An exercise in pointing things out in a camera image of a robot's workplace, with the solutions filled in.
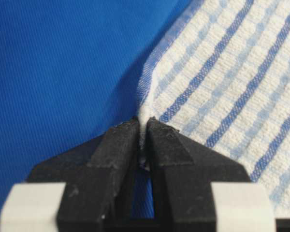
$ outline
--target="white tape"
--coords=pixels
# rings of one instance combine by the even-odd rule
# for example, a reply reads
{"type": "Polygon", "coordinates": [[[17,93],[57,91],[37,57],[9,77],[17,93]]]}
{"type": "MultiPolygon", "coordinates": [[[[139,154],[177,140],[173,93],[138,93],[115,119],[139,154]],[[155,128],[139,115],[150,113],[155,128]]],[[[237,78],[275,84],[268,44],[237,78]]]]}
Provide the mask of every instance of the white tape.
{"type": "Polygon", "coordinates": [[[275,232],[265,189],[255,183],[212,182],[217,232],[275,232]]]}
{"type": "Polygon", "coordinates": [[[12,187],[0,214],[0,232],[58,232],[56,216],[65,183],[12,187]]]}

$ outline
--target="blue stripe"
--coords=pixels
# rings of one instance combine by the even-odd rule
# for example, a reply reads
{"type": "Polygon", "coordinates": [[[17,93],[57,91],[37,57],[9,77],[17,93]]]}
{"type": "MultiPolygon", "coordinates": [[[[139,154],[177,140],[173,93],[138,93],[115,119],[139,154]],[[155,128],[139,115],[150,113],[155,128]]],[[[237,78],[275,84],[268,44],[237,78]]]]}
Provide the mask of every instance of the blue stripe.
{"type": "Polygon", "coordinates": [[[175,102],[160,116],[159,120],[162,122],[168,122],[171,118],[180,110],[180,107],[186,103],[190,95],[199,87],[201,82],[210,72],[216,61],[218,60],[220,54],[226,48],[232,36],[236,33],[237,29],[243,22],[245,16],[249,12],[251,6],[253,4],[253,0],[246,0],[243,8],[238,12],[235,17],[235,20],[226,30],[225,35],[222,37],[220,42],[215,46],[215,51],[211,55],[211,57],[205,62],[202,66],[200,72],[190,81],[188,87],[185,89],[183,93],[181,93],[175,102]]]}
{"type": "Polygon", "coordinates": [[[266,153],[256,163],[255,168],[252,174],[250,175],[250,178],[252,181],[257,181],[260,178],[262,172],[265,170],[267,165],[271,162],[278,148],[280,147],[280,145],[286,138],[289,130],[290,130],[290,115],[281,125],[279,134],[275,137],[274,140],[271,141],[266,153]]]}
{"type": "Polygon", "coordinates": [[[277,35],[274,45],[268,51],[265,60],[258,67],[258,73],[256,74],[256,76],[248,83],[245,92],[242,93],[241,96],[237,99],[233,108],[231,109],[229,114],[222,120],[218,129],[214,131],[206,140],[205,145],[207,147],[214,147],[215,144],[218,142],[218,140],[223,136],[223,134],[230,127],[230,125],[234,122],[236,117],[240,114],[243,107],[246,105],[250,97],[253,95],[254,91],[258,88],[260,82],[263,80],[267,70],[271,66],[276,54],[280,50],[289,31],[290,31],[290,14],[286,18],[283,28],[277,35]]]}
{"type": "Polygon", "coordinates": [[[239,143],[237,147],[231,150],[231,159],[237,160],[243,155],[243,151],[248,147],[252,139],[258,134],[259,130],[262,128],[265,121],[268,119],[270,113],[275,108],[278,100],[284,92],[286,85],[290,81],[290,60],[288,64],[288,70],[281,76],[279,85],[275,91],[270,95],[270,101],[267,105],[258,112],[256,120],[253,122],[252,126],[248,131],[245,132],[245,137],[239,143]]]}
{"type": "Polygon", "coordinates": [[[186,27],[187,23],[193,18],[200,7],[203,5],[204,0],[193,0],[188,8],[181,14],[176,22],[171,26],[170,30],[165,34],[159,44],[152,51],[144,64],[143,73],[140,77],[139,84],[136,90],[139,108],[143,105],[148,96],[152,73],[156,65],[171,47],[175,39],[180,35],[181,31],[186,27]]]}
{"type": "Polygon", "coordinates": [[[219,6],[214,10],[214,12],[209,16],[209,21],[203,28],[199,31],[196,40],[190,44],[185,51],[185,54],[177,61],[171,70],[164,76],[155,90],[154,98],[156,99],[160,93],[162,93],[167,86],[175,79],[176,75],[179,74],[190,58],[195,54],[199,45],[206,38],[212,24],[216,23],[219,15],[223,12],[223,9],[227,6],[228,2],[226,0],[220,0],[219,6]]]}
{"type": "Polygon", "coordinates": [[[231,67],[225,74],[223,80],[220,84],[212,91],[211,98],[198,109],[198,112],[191,118],[189,123],[187,123],[181,133],[186,136],[190,136],[198,126],[202,123],[206,115],[213,109],[223,93],[228,89],[232,84],[236,76],[238,75],[239,70],[243,66],[246,58],[250,54],[252,48],[255,46],[259,38],[261,37],[266,25],[268,24],[271,15],[275,12],[275,9],[279,3],[279,0],[273,1],[273,3],[265,10],[265,15],[261,19],[260,23],[256,24],[255,32],[246,40],[246,47],[241,51],[241,53],[236,58],[236,64],[231,67]]]}
{"type": "Polygon", "coordinates": [[[275,203],[275,208],[281,202],[281,198],[290,184],[290,166],[288,169],[279,177],[279,185],[270,194],[270,200],[275,203]]]}

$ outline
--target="blue fabric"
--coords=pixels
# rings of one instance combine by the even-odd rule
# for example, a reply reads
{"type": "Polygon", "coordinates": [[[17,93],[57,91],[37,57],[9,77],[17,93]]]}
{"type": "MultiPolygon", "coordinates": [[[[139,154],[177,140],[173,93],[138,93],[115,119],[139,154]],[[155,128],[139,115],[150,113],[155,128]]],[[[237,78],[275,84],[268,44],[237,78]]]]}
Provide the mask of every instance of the blue fabric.
{"type": "Polygon", "coordinates": [[[152,48],[190,0],[0,0],[0,209],[34,164],[136,112],[152,48]]]}

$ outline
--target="striped towel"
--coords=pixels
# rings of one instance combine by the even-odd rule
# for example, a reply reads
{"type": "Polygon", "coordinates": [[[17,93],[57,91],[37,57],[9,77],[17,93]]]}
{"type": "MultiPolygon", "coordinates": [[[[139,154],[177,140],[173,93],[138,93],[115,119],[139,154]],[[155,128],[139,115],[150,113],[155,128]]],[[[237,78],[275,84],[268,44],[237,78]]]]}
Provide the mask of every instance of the striped towel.
{"type": "Polygon", "coordinates": [[[290,0],[193,0],[150,55],[139,119],[243,164],[290,218],[290,0]]]}

